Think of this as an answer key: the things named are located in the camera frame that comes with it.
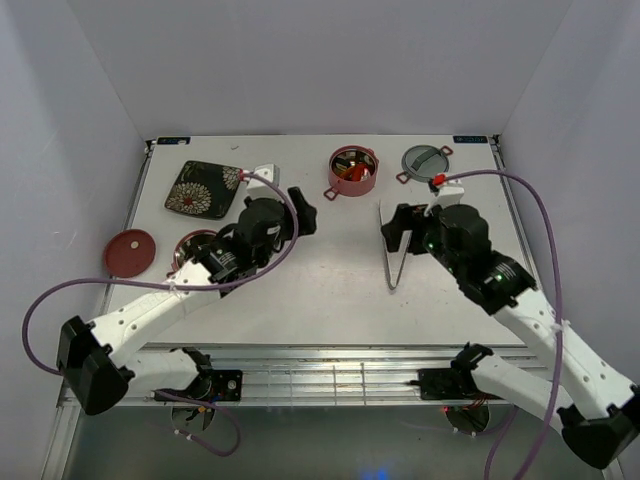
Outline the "stainless steel tongs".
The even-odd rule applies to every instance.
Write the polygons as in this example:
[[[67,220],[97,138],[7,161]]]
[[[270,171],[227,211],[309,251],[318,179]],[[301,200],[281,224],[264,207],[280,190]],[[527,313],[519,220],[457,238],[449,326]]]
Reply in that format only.
[[[386,238],[383,235],[383,232],[380,232],[380,234],[385,282],[388,292],[394,294],[400,284],[404,272],[405,262],[412,240],[412,232],[403,231],[401,234],[399,250],[397,251],[397,253],[400,254],[400,260],[396,266],[392,264],[393,252],[387,249]]]

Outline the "red sausage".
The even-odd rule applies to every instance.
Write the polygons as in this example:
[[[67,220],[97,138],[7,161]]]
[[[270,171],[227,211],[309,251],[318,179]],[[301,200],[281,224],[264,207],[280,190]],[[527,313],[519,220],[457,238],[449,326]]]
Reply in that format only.
[[[368,167],[364,163],[355,164],[347,168],[341,178],[350,182],[360,182],[369,173]]]

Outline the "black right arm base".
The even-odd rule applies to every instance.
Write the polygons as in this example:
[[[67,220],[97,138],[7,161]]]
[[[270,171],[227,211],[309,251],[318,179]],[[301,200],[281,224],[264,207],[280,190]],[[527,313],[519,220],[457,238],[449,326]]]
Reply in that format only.
[[[471,376],[453,368],[420,369],[414,384],[423,400],[471,399],[478,393]]]

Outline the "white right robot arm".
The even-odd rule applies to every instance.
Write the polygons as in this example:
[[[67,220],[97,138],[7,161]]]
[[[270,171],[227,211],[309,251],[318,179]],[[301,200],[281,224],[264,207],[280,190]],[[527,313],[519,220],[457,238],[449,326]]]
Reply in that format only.
[[[611,368],[569,326],[555,322],[554,311],[533,277],[514,259],[494,250],[489,226],[469,205],[428,209],[397,206],[382,225],[386,248],[395,252],[405,232],[409,251],[430,254],[460,291],[522,340],[537,359],[559,369],[553,382],[501,363],[481,345],[466,347],[452,362],[451,382],[464,397],[484,388],[538,417],[550,398],[551,418],[571,451],[586,464],[604,469],[639,434],[639,387]]]

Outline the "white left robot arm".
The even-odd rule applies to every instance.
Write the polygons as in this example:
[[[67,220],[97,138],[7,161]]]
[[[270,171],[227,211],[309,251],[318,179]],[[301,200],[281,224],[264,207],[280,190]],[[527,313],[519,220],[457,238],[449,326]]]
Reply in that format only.
[[[185,261],[160,289],[88,322],[61,328],[57,368],[87,415],[101,414],[128,392],[204,402],[217,378],[208,355],[192,347],[151,352],[145,345],[189,314],[222,300],[283,259],[283,248],[317,229],[317,210],[301,190],[290,200],[246,198],[237,222],[210,241],[186,245]]]

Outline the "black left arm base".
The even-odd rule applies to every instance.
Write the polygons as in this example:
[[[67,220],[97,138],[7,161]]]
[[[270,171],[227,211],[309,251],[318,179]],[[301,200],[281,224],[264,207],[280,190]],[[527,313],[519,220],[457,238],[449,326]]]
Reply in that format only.
[[[211,402],[239,402],[242,399],[242,370],[211,370],[205,374],[203,399]]]

